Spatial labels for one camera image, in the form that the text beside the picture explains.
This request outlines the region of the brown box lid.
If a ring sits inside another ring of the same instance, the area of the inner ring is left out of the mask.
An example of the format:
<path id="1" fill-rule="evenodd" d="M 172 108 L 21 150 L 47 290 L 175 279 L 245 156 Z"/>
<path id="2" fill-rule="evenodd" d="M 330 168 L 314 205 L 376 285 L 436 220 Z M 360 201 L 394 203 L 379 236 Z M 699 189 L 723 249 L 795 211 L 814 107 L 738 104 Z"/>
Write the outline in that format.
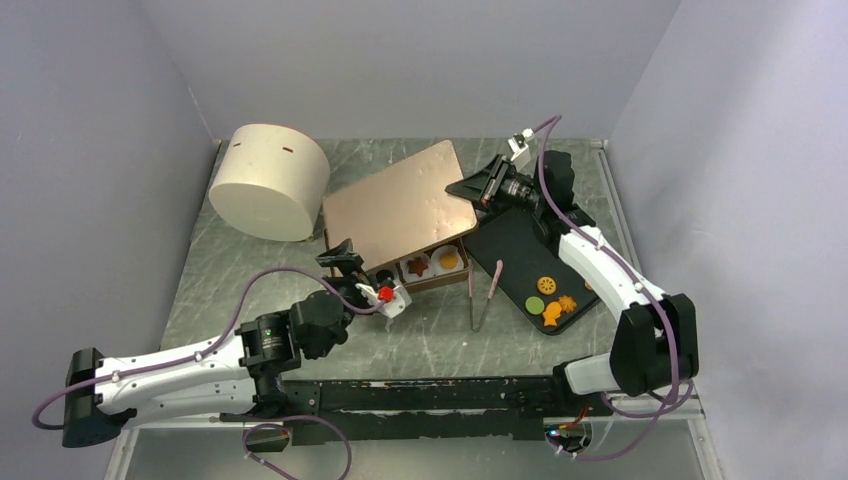
<path id="1" fill-rule="evenodd" d="M 477 228 L 472 203 L 446 191 L 464 178 L 452 141 L 442 140 L 327 195 L 327 247 L 351 242 L 374 271 Z"/>

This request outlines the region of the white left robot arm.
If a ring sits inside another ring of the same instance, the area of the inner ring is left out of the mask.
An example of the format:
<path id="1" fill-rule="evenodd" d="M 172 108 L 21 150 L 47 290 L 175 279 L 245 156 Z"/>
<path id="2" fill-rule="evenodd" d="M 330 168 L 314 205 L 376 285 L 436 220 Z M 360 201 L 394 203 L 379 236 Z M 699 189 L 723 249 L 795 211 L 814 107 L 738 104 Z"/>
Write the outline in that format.
<path id="1" fill-rule="evenodd" d="M 282 373 L 344 344 L 356 316 L 392 319 L 411 304 L 393 275 L 363 270 L 351 240 L 316 261 L 337 275 L 318 278 L 319 290 L 287 309 L 252 321 L 231 318 L 216 337 L 138 356 L 107 357 L 96 348 L 75 352 L 66 376 L 63 447 L 98 445 L 124 429 L 181 416 L 283 415 L 288 399 L 278 384 Z"/>

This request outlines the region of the pink cat-paw tongs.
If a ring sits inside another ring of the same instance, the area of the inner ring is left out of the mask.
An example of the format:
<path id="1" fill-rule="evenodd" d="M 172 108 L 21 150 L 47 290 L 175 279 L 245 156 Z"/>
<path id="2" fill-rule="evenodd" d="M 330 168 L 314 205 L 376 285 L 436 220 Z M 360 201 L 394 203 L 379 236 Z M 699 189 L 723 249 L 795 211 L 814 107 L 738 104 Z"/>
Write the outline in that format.
<path id="1" fill-rule="evenodd" d="M 474 313 L 474 282 L 473 282 L 473 272 L 469 271 L 468 275 L 468 300 L 469 300 L 469 309 L 468 309 L 468 320 L 469 327 L 473 333 L 479 333 L 486 321 L 491 300 L 495 294 L 497 289 L 499 279 L 502 275 L 502 271 L 504 268 L 504 263 L 502 259 L 498 259 L 495 263 L 494 274 L 492 275 L 492 281 L 490 287 L 488 289 L 485 303 L 483 304 L 482 312 L 478 317 L 475 316 Z"/>

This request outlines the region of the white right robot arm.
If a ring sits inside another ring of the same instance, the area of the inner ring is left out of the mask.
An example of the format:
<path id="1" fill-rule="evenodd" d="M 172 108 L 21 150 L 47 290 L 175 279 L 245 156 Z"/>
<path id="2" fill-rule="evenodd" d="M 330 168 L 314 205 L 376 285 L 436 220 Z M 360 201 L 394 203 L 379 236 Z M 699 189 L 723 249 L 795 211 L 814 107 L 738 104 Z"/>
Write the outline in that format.
<path id="1" fill-rule="evenodd" d="M 694 303 L 648 281 L 611 246 L 576 203 L 574 180 L 570 155 L 548 150 L 532 174 L 498 155 L 445 188 L 481 212 L 464 246 L 539 332 L 558 335 L 598 303 L 614 317 L 608 352 L 556 367 L 560 381 L 549 399 L 564 415 L 576 413 L 589 394 L 638 396 L 678 385 L 699 369 Z M 542 307 L 531 310 L 528 300 Z"/>

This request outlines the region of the brown star cookie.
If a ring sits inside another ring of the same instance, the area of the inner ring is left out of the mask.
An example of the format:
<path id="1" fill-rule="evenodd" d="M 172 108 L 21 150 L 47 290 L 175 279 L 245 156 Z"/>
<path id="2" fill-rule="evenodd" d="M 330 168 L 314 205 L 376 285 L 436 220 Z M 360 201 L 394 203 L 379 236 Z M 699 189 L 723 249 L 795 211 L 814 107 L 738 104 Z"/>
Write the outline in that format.
<path id="1" fill-rule="evenodd" d="M 429 270 L 429 261 L 425 257 L 415 257 L 406 261 L 407 273 L 412 277 L 424 278 Z"/>

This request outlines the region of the black sandwich cookie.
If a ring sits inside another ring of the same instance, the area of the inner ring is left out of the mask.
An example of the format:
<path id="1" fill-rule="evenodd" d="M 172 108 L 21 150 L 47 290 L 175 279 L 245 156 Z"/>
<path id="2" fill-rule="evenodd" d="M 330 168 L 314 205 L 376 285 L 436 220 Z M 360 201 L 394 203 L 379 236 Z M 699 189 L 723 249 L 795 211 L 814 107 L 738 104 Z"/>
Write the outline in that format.
<path id="1" fill-rule="evenodd" d="M 393 274 L 390 270 L 383 269 L 376 273 L 376 279 L 378 282 L 389 281 L 393 279 Z"/>

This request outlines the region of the small round orange cookie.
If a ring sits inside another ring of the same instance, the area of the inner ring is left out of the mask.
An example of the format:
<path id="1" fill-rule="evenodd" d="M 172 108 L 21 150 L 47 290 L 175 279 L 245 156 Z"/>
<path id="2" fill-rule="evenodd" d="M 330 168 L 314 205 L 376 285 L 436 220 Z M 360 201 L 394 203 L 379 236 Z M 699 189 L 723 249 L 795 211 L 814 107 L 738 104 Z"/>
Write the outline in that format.
<path id="1" fill-rule="evenodd" d="M 445 271 L 452 271 L 460 265 L 461 258 L 453 252 L 442 254 L 438 261 L 440 267 Z"/>

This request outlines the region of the brown divided cookie box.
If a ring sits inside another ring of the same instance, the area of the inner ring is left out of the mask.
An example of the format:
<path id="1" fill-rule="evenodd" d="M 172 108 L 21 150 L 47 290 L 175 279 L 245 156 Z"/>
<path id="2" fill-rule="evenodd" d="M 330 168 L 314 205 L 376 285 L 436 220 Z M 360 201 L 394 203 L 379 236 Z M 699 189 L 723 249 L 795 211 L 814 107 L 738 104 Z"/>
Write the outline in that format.
<path id="1" fill-rule="evenodd" d="M 436 276 L 414 282 L 402 284 L 410 294 L 420 293 L 435 288 L 461 283 L 468 279 L 471 270 L 470 256 L 466 251 L 463 238 L 473 232 L 476 228 L 423 228 L 415 229 L 411 226 L 393 227 L 371 227 L 359 228 L 349 226 L 342 228 L 326 228 L 323 240 L 328 249 L 336 247 L 345 239 L 353 241 L 354 250 L 363 259 L 362 268 L 366 273 L 372 273 L 375 269 L 385 265 L 396 263 L 410 255 L 425 253 L 430 254 L 438 247 L 445 244 L 454 244 L 459 248 L 460 254 L 465 261 L 465 268 L 459 272 L 442 276 Z"/>

